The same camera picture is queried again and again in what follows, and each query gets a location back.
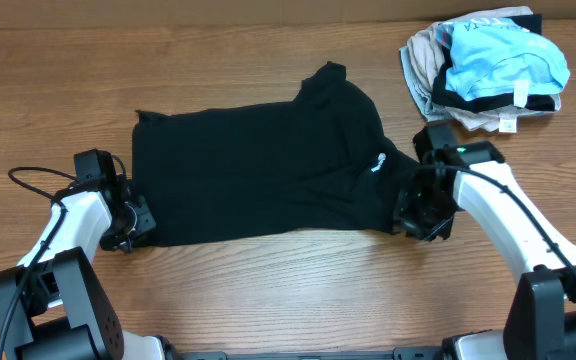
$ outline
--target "stack of clothes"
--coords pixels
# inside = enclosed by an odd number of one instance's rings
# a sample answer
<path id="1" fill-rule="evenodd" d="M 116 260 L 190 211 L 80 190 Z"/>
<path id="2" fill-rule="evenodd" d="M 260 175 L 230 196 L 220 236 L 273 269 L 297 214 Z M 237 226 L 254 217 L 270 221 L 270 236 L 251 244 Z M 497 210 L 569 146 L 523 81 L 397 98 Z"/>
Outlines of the stack of clothes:
<path id="1" fill-rule="evenodd" d="M 526 6 L 508 7 L 433 23 L 411 37 L 401 62 L 423 117 L 495 131 L 502 120 L 558 112 L 570 71 L 541 23 Z"/>

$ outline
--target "wood grain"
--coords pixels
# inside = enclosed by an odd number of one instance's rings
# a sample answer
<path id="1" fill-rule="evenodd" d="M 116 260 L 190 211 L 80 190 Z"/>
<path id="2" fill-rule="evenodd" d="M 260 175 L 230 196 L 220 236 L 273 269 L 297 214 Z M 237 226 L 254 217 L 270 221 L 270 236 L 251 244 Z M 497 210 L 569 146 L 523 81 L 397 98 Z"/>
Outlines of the wood grain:
<path id="1" fill-rule="evenodd" d="M 49 218 L 48 202 L 10 182 L 7 170 L 73 172 L 73 154 L 98 147 L 130 171 L 134 109 L 289 100 L 332 60 L 348 67 L 387 135 L 414 156 L 411 139 L 424 122 L 397 50 L 427 25 L 0 31 L 0 270 L 17 263 Z M 576 243 L 576 21 L 546 21 L 544 34 L 572 71 L 561 113 L 521 120 L 517 135 L 456 129 L 466 141 L 493 141 L 526 193 Z M 64 186 L 44 175 L 24 179 Z M 467 214 L 445 242 L 304 230 L 130 256 L 100 252 L 94 268 L 125 329 L 164 335 L 182 351 L 437 344 L 503 327 L 514 294 L 509 271 Z"/>

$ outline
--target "white clothing tag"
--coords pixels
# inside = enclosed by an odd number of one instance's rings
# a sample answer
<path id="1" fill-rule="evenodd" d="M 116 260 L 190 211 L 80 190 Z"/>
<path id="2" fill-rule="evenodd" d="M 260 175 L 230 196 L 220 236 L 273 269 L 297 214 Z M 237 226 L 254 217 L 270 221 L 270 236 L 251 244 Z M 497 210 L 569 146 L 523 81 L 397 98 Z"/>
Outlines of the white clothing tag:
<path id="1" fill-rule="evenodd" d="M 524 108 L 528 102 L 528 88 L 530 88 L 530 80 L 517 80 L 515 81 L 515 106 Z"/>
<path id="2" fill-rule="evenodd" d="M 514 134 L 517 132 L 517 116 L 501 115 L 499 117 L 499 132 Z"/>

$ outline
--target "gray garment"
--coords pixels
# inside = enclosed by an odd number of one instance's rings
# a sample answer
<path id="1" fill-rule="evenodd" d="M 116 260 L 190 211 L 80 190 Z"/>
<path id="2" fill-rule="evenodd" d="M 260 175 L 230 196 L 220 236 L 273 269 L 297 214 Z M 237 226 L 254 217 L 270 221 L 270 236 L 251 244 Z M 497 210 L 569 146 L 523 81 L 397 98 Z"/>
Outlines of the gray garment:
<path id="1" fill-rule="evenodd" d="M 527 116 L 541 116 L 544 112 L 517 108 L 513 105 L 504 106 L 494 110 L 487 110 L 480 113 L 472 113 L 463 109 L 453 107 L 443 107 L 434 104 L 430 99 L 430 93 L 424 89 L 420 84 L 417 75 L 412 70 L 410 63 L 410 50 L 407 46 L 399 49 L 401 55 L 401 65 L 404 70 L 404 80 L 410 90 L 419 112 L 426 119 L 426 121 L 439 121 L 447 119 L 457 119 L 464 127 L 470 131 L 482 128 L 487 131 L 495 131 L 499 129 L 499 121 L 501 117 L 527 117 Z M 559 95 L 552 95 L 555 102 L 555 112 L 561 109 L 561 98 Z"/>
<path id="2" fill-rule="evenodd" d="M 484 17 L 508 17 L 518 15 L 532 15 L 532 10 L 527 6 L 506 7 L 495 10 L 477 11 L 471 14 L 460 16 L 448 21 L 463 21 Z M 432 92 L 432 84 L 439 73 L 439 68 L 446 61 L 441 52 L 441 45 L 437 38 L 437 29 L 441 22 L 435 22 L 427 29 L 418 32 L 408 39 L 410 52 L 410 62 L 415 74 L 419 78 L 419 83 L 428 91 Z"/>

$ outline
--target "cable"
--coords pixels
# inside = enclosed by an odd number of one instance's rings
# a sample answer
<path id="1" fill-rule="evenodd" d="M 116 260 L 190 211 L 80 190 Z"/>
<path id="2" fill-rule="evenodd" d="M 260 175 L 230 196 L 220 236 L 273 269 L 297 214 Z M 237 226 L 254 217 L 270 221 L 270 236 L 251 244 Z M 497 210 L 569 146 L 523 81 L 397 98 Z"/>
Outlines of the cable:
<path id="1" fill-rule="evenodd" d="M 117 155 L 112 155 L 112 158 L 115 159 L 115 160 L 117 160 L 117 162 L 119 163 L 119 166 L 121 166 L 121 172 L 124 173 L 124 178 L 127 179 L 127 176 L 126 176 L 126 167 L 124 166 L 123 161 L 121 161 L 121 159 L 120 159 L 119 156 L 117 156 Z"/>
<path id="2" fill-rule="evenodd" d="M 16 167 L 16 168 L 10 169 L 10 171 L 8 171 L 8 177 L 10 178 L 10 180 L 12 180 L 16 184 L 19 184 L 22 187 L 24 187 L 24 188 L 26 188 L 26 189 L 34 192 L 34 193 L 37 193 L 37 194 L 42 195 L 44 197 L 47 197 L 52 202 L 59 205 L 60 211 L 59 211 L 59 218 L 57 219 L 55 226 L 52 227 L 52 230 L 50 230 L 50 233 L 48 234 L 46 239 L 41 242 L 41 246 L 39 247 L 39 251 L 37 251 L 37 254 L 35 254 L 35 256 L 32 258 L 32 260 L 28 264 L 26 271 L 24 272 L 23 276 L 19 280 L 19 284 L 17 285 L 17 289 L 15 290 L 15 293 L 12 295 L 12 299 L 10 300 L 10 305 L 8 305 L 8 310 L 6 311 L 6 317 L 4 318 L 4 322 L 1 326 L 1 331 L 0 331 L 0 360 L 3 358 L 4 345 L 6 343 L 6 336 L 8 335 L 8 330 L 10 329 L 10 323 L 12 322 L 12 317 L 15 313 L 15 309 L 17 308 L 17 302 L 21 298 L 22 293 L 24 292 L 26 286 L 28 285 L 28 280 L 30 280 L 30 275 L 32 274 L 35 267 L 37 266 L 37 263 L 39 262 L 41 257 L 44 255 L 46 250 L 48 250 L 48 248 L 50 248 L 50 243 L 52 242 L 52 239 L 55 237 L 55 234 L 57 234 L 59 227 L 61 227 L 61 224 L 64 222 L 64 219 L 66 218 L 66 213 L 68 212 L 68 210 L 66 209 L 66 206 L 61 202 L 61 200 L 55 198 L 53 195 L 50 195 L 45 191 L 39 190 L 36 187 L 28 185 L 25 182 L 17 179 L 14 175 L 14 173 L 17 171 L 41 171 L 41 172 L 47 172 L 47 173 L 51 173 L 51 174 L 60 175 L 60 176 L 63 176 L 65 178 L 68 178 L 71 180 L 76 180 L 76 178 L 72 175 L 63 173 L 61 171 L 46 169 L 46 168 L 41 168 L 41 167 Z"/>
<path id="3" fill-rule="evenodd" d="M 572 265 L 572 263 L 566 258 L 566 256 L 561 252 L 561 250 L 559 249 L 559 246 L 557 246 L 557 244 L 555 244 L 554 241 L 552 241 L 552 239 L 550 238 L 550 236 L 548 235 L 548 233 L 546 232 L 546 230 L 544 230 L 544 228 L 541 226 L 541 224 L 539 223 L 539 221 L 537 221 L 537 219 L 535 218 L 535 216 L 532 214 L 532 212 L 530 212 L 530 210 L 528 209 L 528 207 L 526 206 L 526 204 L 524 204 L 521 199 L 519 199 L 519 197 L 517 195 L 515 195 L 515 193 L 513 193 L 508 186 L 501 184 L 500 182 L 498 182 L 497 180 L 484 175 L 478 171 L 474 171 L 468 168 L 462 168 L 459 166 L 452 166 L 452 165 L 420 165 L 415 169 L 411 169 L 410 172 L 418 172 L 418 171 L 422 171 L 422 170 L 438 170 L 438 169 L 444 169 L 444 170 L 454 170 L 454 171 L 461 171 L 464 172 L 466 174 L 470 174 L 470 175 L 474 175 L 480 179 L 486 180 L 489 183 L 491 183 L 492 185 L 495 185 L 496 187 L 498 187 L 502 193 L 506 193 L 508 194 L 508 196 L 517 204 L 517 206 L 519 206 L 519 208 L 524 212 L 524 214 L 526 214 L 526 217 L 528 218 L 528 220 L 530 220 L 530 222 L 532 223 L 532 225 L 535 227 L 535 229 L 537 230 L 537 232 L 539 233 L 539 235 L 541 235 L 541 237 L 543 238 L 543 240 L 546 242 L 546 244 L 548 244 L 548 246 L 550 247 L 550 249 L 552 250 L 553 253 L 555 253 L 555 255 L 557 255 L 557 257 L 559 258 L 559 260 L 566 266 L 566 268 L 570 271 L 570 273 L 573 275 L 573 277 L 576 280 L 576 268 Z"/>

